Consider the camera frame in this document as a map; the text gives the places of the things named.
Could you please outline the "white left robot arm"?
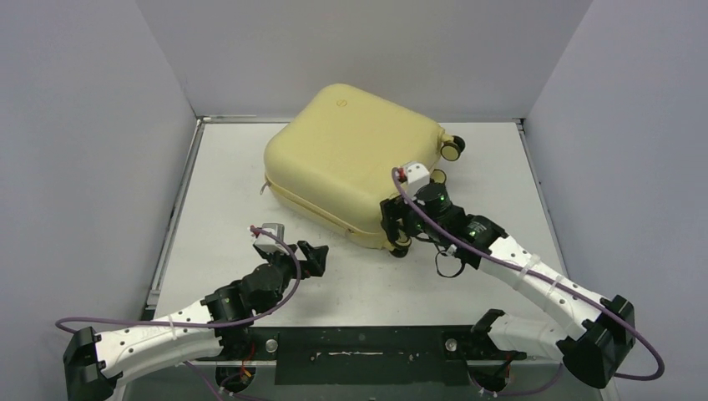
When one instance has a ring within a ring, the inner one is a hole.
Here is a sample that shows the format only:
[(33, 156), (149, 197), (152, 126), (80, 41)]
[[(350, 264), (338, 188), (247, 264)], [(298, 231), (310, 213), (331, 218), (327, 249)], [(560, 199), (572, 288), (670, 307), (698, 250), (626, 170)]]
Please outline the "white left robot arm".
[(106, 400), (117, 387), (184, 361), (243, 357), (249, 327), (291, 298), (290, 282), (322, 277), (329, 252), (265, 238), (254, 248), (264, 263), (187, 307), (114, 331), (75, 332), (63, 354), (68, 399)]

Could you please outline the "yellow suitcase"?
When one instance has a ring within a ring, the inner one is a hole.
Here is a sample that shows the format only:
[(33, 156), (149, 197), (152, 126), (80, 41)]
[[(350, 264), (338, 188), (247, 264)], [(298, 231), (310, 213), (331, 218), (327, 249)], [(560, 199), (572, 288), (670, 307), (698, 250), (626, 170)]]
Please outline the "yellow suitcase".
[(264, 151), (265, 182), (284, 206), (358, 246), (404, 257), (391, 244), (380, 202), (400, 196), (392, 169), (423, 163), (440, 181), (440, 159), (458, 160), (464, 139), (435, 120), (349, 84), (331, 84)]

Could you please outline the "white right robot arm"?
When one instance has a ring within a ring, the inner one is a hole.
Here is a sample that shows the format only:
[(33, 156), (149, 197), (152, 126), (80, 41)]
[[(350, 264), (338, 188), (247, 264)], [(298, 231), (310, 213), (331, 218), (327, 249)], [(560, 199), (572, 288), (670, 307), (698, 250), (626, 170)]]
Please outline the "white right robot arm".
[(485, 358), (520, 351), (561, 362), (579, 381), (605, 388), (633, 346), (635, 308), (582, 288), (524, 249), (501, 226), (452, 203), (443, 184), (425, 185), (411, 207), (402, 196), (381, 202), (388, 236), (417, 237), (509, 285), (549, 316), (529, 321), (489, 311), (476, 324), (474, 350)]

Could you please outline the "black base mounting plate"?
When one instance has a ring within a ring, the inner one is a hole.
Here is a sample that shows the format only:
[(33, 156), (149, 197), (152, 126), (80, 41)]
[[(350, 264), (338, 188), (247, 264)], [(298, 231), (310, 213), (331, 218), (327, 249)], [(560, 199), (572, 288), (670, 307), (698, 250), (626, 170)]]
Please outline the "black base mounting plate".
[(236, 393), (275, 369), (277, 385), (467, 386), (471, 373), (500, 382), (520, 351), (497, 348), (471, 326), (253, 327), (231, 359), (218, 357), (215, 381)]

